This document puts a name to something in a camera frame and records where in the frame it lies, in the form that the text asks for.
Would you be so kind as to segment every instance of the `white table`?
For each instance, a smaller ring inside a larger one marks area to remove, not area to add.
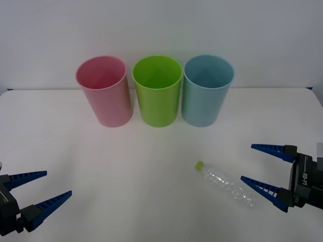
[[[209,193],[194,165],[217,164],[288,187],[291,165],[250,148],[297,145],[316,160],[323,108],[305,88],[230,89],[216,123],[196,128],[180,114],[166,128],[132,119],[106,128],[80,90],[10,91],[0,97],[2,174],[47,170],[12,191],[20,208],[68,190],[73,196],[37,230],[1,241],[321,241],[323,211],[286,214],[259,197],[249,210]]]

